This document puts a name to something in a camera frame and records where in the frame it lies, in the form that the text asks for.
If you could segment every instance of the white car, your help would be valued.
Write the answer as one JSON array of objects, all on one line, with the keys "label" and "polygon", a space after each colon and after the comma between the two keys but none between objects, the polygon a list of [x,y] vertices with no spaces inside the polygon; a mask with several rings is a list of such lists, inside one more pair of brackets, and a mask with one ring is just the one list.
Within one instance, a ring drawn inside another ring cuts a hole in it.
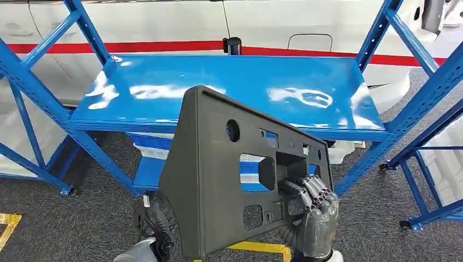
[{"label": "white car", "polygon": [[[442,28],[443,2],[407,0],[399,15],[422,42],[430,43]],[[169,46],[168,53],[204,54],[224,54],[220,45],[216,50],[210,46],[229,37],[240,38],[243,46],[357,53],[382,3],[382,0],[83,1],[110,52],[153,52]],[[0,38],[23,58],[68,14],[61,1],[0,0]],[[375,54],[383,55],[379,63],[386,64],[374,64],[373,59],[364,78],[382,113],[408,91],[410,67],[402,65],[410,64],[404,62],[403,56],[412,55],[392,28]],[[101,67],[87,40],[73,25],[32,71],[65,105],[75,106]],[[3,107],[0,120],[13,119],[2,122],[8,124],[10,135],[21,133],[20,138],[13,139],[15,143],[12,139],[1,142],[34,161],[25,132],[11,132],[23,126],[5,80],[0,81],[0,93]],[[65,133],[43,114],[32,122],[40,147],[49,148],[44,153],[47,161]],[[350,151],[353,144],[335,148]],[[342,157],[331,159],[332,163],[339,161]]]}]

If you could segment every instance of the gray carpet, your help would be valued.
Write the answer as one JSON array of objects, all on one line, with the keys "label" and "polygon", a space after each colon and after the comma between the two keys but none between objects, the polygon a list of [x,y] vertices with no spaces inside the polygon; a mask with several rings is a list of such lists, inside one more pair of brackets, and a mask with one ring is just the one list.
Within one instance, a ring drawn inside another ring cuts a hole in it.
[{"label": "gray carpet", "polygon": [[[405,99],[382,117],[392,119],[426,77],[412,71],[412,88]],[[389,152],[398,153],[411,139],[444,113],[463,95],[456,88]],[[103,149],[127,173],[134,175],[139,152],[123,134],[105,134]],[[357,150],[343,165],[333,167],[335,181],[345,174],[364,150]],[[417,164],[410,162],[413,173]],[[415,176],[424,189],[424,179]],[[0,261],[111,261],[136,242],[132,226],[131,195],[92,158],[80,152],[66,175],[84,181],[82,194],[60,196],[47,184],[0,179],[0,213],[20,213],[22,220],[0,252]],[[430,193],[423,190],[429,206]],[[401,171],[378,172],[375,167],[341,200],[340,225],[334,247],[346,261],[461,261],[463,224],[435,223],[421,232],[399,228],[398,221],[418,215]],[[280,243],[276,230],[253,241]],[[281,261],[281,255],[225,249],[208,261]]]}]

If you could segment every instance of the blue shelving rack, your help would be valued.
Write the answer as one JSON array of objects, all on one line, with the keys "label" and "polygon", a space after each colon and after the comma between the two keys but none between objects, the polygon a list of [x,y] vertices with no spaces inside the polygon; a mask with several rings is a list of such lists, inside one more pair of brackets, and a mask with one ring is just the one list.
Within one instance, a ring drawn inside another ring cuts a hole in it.
[{"label": "blue shelving rack", "polygon": [[[183,93],[195,85],[213,88],[321,139],[373,141],[359,163],[335,186],[337,194],[342,195],[463,76],[460,69],[463,46],[439,68],[397,15],[402,0],[384,1],[356,58],[115,56],[106,50],[81,2],[64,0],[64,3],[69,16],[23,61],[0,41],[0,73],[134,195],[141,194],[143,189],[137,188],[87,131],[174,133]],[[30,68],[75,22],[103,70],[75,111],[70,111]],[[389,25],[398,32],[430,79],[394,120],[383,123],[362,72]],[[136,176],[139,175],[149,174],[139,172]]]},{"label": "blue shelving rack", "polygon": [[[408,227],[414,230],[419,230],[422,226],[433,221],[463,221],[463,199],[458,200],[452,204],[442,206],[441,200],[435,188],[434,180],[427,168],[420,150],[463,150],[463,146],[425,146],[435,135],[445,129],[449,124],[458,119],[463,114],[463,99],[450,108],[444,115],[442,115],[436,122],[424,130],[417,136],[410,144],[408,144],[400,153],[386,164],[382,165],[384,170],[396,170],[397,166],[402,167],[405,178],[410,186],[413,197],[417,203],[418,209],[421,213],[419,217],[411,217],[407,221],[401,221],[403,227]],[[436,202],[437,209],[428,211],[426,203],[418,189],[417,184],[408,168],[407,161],[410,158],[416,158],[418,165],[421,169],[429,190]]]}]

